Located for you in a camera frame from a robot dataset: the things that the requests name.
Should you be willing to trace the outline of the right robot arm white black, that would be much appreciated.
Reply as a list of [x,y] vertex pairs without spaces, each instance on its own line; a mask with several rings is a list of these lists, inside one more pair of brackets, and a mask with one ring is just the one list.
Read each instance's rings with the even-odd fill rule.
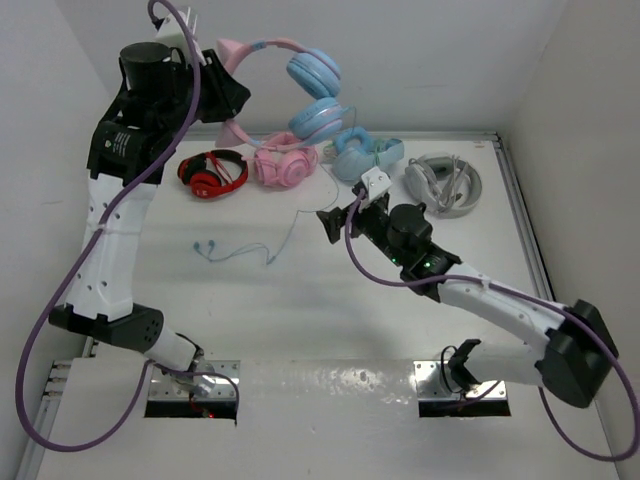
[[588,407],[619,356],[596,306],[547,303],[494,282],[432,240],[425,204],[365,205],[317,214],[330,243],[366,237],[400,269],[398,286],[477,315],[525,344],[527,383],[540,385],[568,405]]

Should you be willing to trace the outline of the blue pink cat-ear headphones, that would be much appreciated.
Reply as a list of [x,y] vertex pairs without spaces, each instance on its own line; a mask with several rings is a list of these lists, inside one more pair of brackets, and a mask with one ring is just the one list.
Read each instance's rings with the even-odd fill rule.
[[[339,66],[324,52],[308,49],[292,40],[276,38],[272,40],[240,43],[220,39],[217,47],[226,70],[232,74],[250,54],[275,46],[290,50],[294,56],[288,61],[286,71],[289,76],[313,99],[314,102],[296,114],[288,123],[290,132],[299,139],[299,146],[314,146],[338,133],[343,125],[346,112],[337,102],[341,88]],[[223,123],[216,140],[217,149],[233,150],[242,144],[256,149],[265,145],[265,139],[251,138],[234,120]]]

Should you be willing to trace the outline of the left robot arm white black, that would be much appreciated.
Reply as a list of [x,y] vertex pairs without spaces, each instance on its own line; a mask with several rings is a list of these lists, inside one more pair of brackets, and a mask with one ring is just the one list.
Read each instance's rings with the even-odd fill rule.
[[90,253],[74,275],[64,302],[48,316],[51,325],[126,350],[171,370],[188,370],[201,354],[174,332],[163,313],[133,300],[136,254],[146,213],[164,167],[196,121],[235,117],[249,90],[224,67],[221,49],[203,51],[201,83],[184,47],[140,42],[119,54],[122,82],[93,133],[89,213],[83,244]]

